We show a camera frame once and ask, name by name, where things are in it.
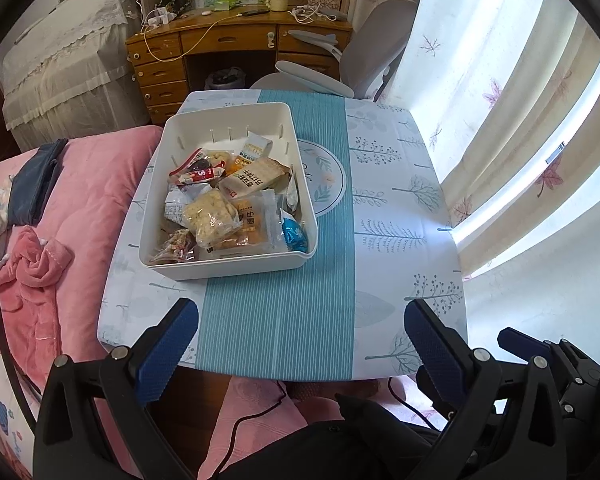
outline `table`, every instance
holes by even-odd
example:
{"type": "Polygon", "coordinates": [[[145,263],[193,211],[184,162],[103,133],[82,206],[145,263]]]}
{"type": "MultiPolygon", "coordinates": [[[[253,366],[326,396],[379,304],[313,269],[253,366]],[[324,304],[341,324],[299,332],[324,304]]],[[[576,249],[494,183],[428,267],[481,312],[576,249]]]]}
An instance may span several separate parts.
{"type": "Polygon", "coordinates": [[[110,266],[98,338],[131,346],[185,296],[198,305],[200,328],[180,364],[295,381],[415,372],[420,361],[402,322],[413,298],[425,298],[466,338],[450,220],[410,113],[325,94],[267,90],[192,92],[180,112],[271,101],[289,104],[302,139],[320,214],[315,256],[301,269],[189,282],[144,268],[138,245],[150,163],[110,266]]]}
{"type": "Polygon", "coordinates": [[[331,54],[296,40],[289,30],[334,34],[337,47],[344,50],[352,31],[350,23],[317,17],[313,23],[301,25],[288,12],[234,17],[247,10],[263,8],[266,9],[256,5],[240,6],[208,16],[202,16],[203,9],[194,10],[191,16],[177,18],[147,32],[146,41],[142,34],[126,40],[128,60],[135,71],[134,81],[140,85],[154,124],[164,124],[175,114],[190,91],[202,90],[211,72],[231,66],[244,69],[247,87],[275,72],[275,63],[280,60],[298,63],[340,80],[338,61],[331,54]],[[223,21],[209,29],[218,20],[223,21]],[[160,62],[154,56],[168,61],[160,62]]]}

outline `wooden floor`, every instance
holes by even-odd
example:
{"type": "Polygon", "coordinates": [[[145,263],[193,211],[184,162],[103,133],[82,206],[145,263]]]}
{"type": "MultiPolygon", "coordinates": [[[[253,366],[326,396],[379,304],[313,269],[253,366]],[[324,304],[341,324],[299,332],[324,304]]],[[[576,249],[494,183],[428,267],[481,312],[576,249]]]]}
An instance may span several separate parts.
{"type": "Polygon", "coordinates": [[[193,478],[206,458],[230,376],[178,366],[151,414],[193,478]]]}

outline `chair armrest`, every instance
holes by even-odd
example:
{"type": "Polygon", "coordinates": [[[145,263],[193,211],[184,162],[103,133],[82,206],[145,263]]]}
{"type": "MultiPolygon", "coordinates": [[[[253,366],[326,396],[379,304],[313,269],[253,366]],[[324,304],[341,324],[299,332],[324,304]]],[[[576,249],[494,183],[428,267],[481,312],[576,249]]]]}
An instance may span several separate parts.
{"type": "Polygon", "coordinates": [[[305,43],[323,48],[329,54],[332,54],[333,57],[338,61],[340,61],[340,58],[342,57],[342,52],[335,47],[335,45],[338,44],[335,34],[327,34],[325,36],[323,34],[315,34],[314,32],[308,32],[306,30],[295,29],[290,30],[289,34],[296,38],[296,40],[304,41],[305,43]]]}
{"type": "Polygon", "coordinates": [[[276,63],[276,69],[321,94],[334,94],[348,98],[354,96],[354,91],[344,83],[305,66],[290,61],[279,61],[276,63]]]}

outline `yellow mug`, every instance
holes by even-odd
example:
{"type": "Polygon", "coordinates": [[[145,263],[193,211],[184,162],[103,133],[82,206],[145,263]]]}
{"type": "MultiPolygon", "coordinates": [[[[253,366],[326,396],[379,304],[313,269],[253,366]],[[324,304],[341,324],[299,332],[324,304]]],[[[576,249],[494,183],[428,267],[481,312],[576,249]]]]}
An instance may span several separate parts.
{"type": "Polygon", "coordinates": [[[275,12],[285,12],[289,5],[289,0],[267,0],[267,7],[275,12]]]}

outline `chair seat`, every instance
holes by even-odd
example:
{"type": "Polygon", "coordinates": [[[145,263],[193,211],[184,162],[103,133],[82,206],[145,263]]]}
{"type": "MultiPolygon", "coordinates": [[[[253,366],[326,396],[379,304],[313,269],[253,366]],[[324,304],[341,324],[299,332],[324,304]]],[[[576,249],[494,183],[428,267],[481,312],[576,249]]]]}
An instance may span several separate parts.
{"type": "Polygon", "coordinates": [[[296,90],[298,92],[315,92],[309,87],[304,86],[297,79],[281,74],[280,72],[261,77],[251,85],[251,88],[259,90],[296,90]]]}

